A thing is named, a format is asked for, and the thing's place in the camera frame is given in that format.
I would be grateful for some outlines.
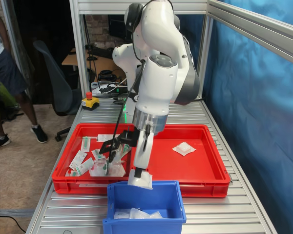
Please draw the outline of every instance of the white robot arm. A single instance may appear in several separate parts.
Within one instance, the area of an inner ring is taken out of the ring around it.
[[[126,72],[128,89],[136,79],[138,59],[146,60],[139,99],[127,100],[128,113],[133,114],[133,124],[140,130],[134,159],[136,169],[130,172],[135,178],[130,182],[141,186],[139,178],[148,166],[154,135],[165,127],[169,103],[190,103],[197,97],[200,84],[188,41],[179,32],[178,18],[168,0],[153,0],[145,7],[131,4],[125,22],[133,32],[133,44],[115,48],[113,59]]]

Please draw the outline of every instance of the shorts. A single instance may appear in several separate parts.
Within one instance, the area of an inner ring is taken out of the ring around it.
[[[27,84],[17,65],[7,50],[0,54],[0,81],[15,96],[26,90]]]

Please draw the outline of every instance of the blue plastic bin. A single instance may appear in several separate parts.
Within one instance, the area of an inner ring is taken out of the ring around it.
[[[186,222],[178,181],[154,181],[153,190],[129,186],[127,182],[107,188],[108,211],[103,220],[104,234],[180,234]],[[115,209],[140,208],[162,219],[114,219]]]

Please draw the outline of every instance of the red plastic crate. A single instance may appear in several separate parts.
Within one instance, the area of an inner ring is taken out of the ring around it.
[[[120,124],[117,133],[133,130],[132,124]],[[124,177],[91,177],[89,172],[79,177],[65,177],[69,164],[81,148],[82,137],[98,134],[113,134],[114,123],[80,123],[71,136],[53,174],[54,189],[59,194],[106,194],[108,184],[128,181],[133,167],[135,148],[123,160]],[[196,151],[182,156],[172,150],[186,142]],[[94,156],[91,151],[100,149],[102,142],[91,140],[90,152],[85,160]],[[215,143],[206,125],[167,124],[164,131],[154,137],[153,148],[147,169],[153,180],[178,180],[182,196],[225,197],[230,177],[221,160]]]

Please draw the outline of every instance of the blue curtain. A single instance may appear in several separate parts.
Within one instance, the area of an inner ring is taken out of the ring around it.
[[[225,0],[293,25],[293,0]],[[215,22],[207,105],[275,228],[293,233],[293,64]]]

